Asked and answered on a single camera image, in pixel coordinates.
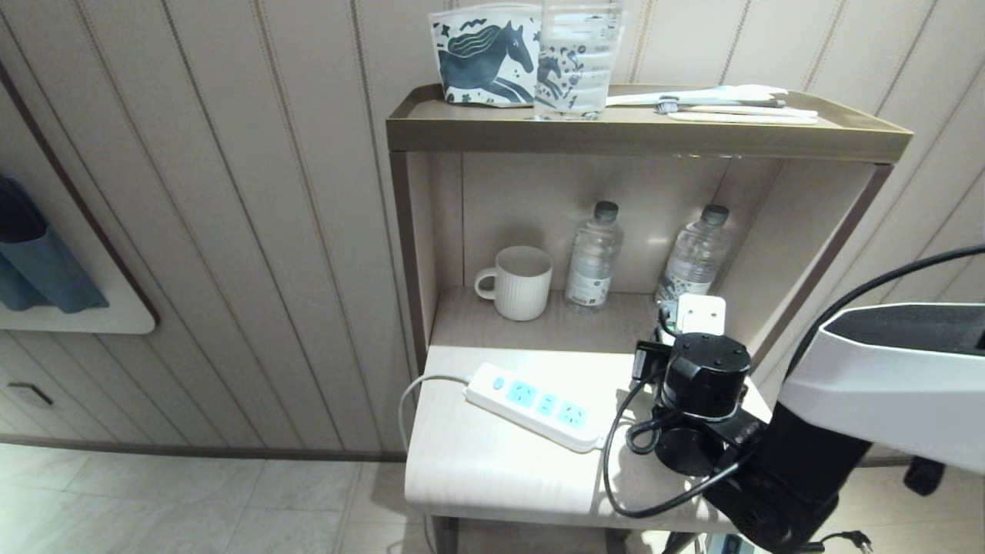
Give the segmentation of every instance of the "plastic water bottle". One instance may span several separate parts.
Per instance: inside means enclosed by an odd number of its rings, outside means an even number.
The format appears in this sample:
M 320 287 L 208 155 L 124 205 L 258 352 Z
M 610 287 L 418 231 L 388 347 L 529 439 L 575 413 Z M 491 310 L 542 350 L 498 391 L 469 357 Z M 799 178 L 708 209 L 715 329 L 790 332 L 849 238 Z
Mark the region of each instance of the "plastic water bottle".
M 616 225 L 619 206 L 595 204 L 595 216 L 578 228 L 567 273 L 564 303 L 574 312 L 596 313 L 609 296 L 623 231 Z
M 722 227 L 728 219 L 728 208 L 708 204 L 701 211 L 701 219 L 687 224 L 678 234 L 656 292 L 656 301 L 668 312 L 669 321 L 677 319 L 677 300 L 682 294 L 708 294 L 732 245 L 732 238 Z

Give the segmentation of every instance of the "white cable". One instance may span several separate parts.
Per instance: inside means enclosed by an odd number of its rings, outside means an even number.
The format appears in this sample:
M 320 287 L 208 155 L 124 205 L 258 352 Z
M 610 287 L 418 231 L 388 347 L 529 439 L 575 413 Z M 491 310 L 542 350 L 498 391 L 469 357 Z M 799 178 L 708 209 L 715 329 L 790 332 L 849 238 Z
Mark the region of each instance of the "white cable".
M 404 427 L 404 403 L 407 401 L 407 397 L 411 395 L 411 392 L 424 381 L 430 381 L 432 379 L 444 379 L 446 381 L 458 381 L 464 384 L 469 384 L 469 378 L 456 376 L 454 374 L 428 374 L 425 376 L 420 376 L 415 379 L 411 384 L 404 390 L 404 393 L 400 395 L 400 405 L 397 407 L 397 426 L 400 428 L 400 440 L 404 443 L 404 451 L 410 452 L 410 445 L 407 443 L 407 431 Z
M 430 381 L 432 379 L 444 379 L 446 381 L 462 382 L 465 385 L 469 384 L 469 378 L 466 377 L 456 376 L 452 374 L 430 374 L 426 376 L 420 376 L 417 379 L 413 380 L 410 385 L 408 385 L 407 389 L 404 390 L 404 393 L 400 395 L 400 405 L 397 406 L 397 427 L 400 428 L 400 440 L 404 444 L 404 451 L 407 453 L 410 453 L 411 449 L 410 449 L 410 445 L 407 442 L 407 430 L 404 427 L 404 403 L 407 401 L 407 397 L 411 395 L 411 392 L 413 392 L 414 389 L 417 388 L 419 384 L 421 384 L 424 381 Z M 427 528 L 430 527 L 430 523 L 428 521 L 429 516 L 425 514 L 424 511 L 421 511 L 421 514 L 423 514 L 425 517 L 425 541 L 427 541 L 427 548 L 430 549 L 431 554 L 437 554 L 437 551 L 434 549 L 434 545 L 431 543 L 430 533 L 427 532 Z

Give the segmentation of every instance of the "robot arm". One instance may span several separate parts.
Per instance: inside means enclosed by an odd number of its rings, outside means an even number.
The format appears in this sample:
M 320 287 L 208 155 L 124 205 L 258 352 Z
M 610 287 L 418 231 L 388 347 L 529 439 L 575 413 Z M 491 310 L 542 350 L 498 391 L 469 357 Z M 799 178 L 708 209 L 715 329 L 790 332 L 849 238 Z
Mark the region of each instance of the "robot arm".
M 985 472 L 983 334 L 985 305 L 841 312 L 820 327 L 768 425 L 739 408 L 749 371 L 741 345 L 685 334 L 673 348 L 648 345 L 650 363 L 637 364 L 654 368 L 640 377 L 657 385 L 660 425 L 636 427 L 659 429 L 653 451 L 671 469 L 718 477 L 704 498 L 749 540 L 795 554 L 872 443 Z
M 872 443 L 985 473 L 985 305 L 840 313 L 780 390 L 736 475 L 705 498 L 750 540 L 794 553 Z
M 816 427 L 985 473 L 985 305 L 842 312 L 779 403 Z

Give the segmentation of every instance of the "wall baseboard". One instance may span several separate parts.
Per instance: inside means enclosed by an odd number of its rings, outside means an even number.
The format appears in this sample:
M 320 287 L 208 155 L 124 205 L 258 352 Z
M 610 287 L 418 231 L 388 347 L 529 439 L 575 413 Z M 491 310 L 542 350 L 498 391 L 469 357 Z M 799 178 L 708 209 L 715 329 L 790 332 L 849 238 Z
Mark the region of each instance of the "wall baseboard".
M 115 445 L 110 443 L 87 443 L 83 441 L 62 441 L 56 439 L 35 439 L 0 435 L 0 443 L 23 445 L 26 447 L 46 447 L 52 449 L 90 450 L 96 452 L 119 452 L 128 454 L 181 455 L 189 457 L 230 457 L 258 459 L 300 459 L 326 461 L 407 461 L 401 452 L 355 452 L 337 450 L 277 450 L 277 449 L 210 449 L 199 447 L 163 447 L 157 445 Z

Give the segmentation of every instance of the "power strip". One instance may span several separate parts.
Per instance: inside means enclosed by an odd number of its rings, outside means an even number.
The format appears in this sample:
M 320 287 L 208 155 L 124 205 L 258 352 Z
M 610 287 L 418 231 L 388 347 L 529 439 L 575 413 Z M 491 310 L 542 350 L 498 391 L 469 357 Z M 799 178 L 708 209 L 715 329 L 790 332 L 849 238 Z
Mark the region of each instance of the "power strip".
M 547 383 L 482 364 L 465 388 L 465 398 L 576 452 L 599 447 L 598 426 L 589 411 L 576 400 L 553 393 Z

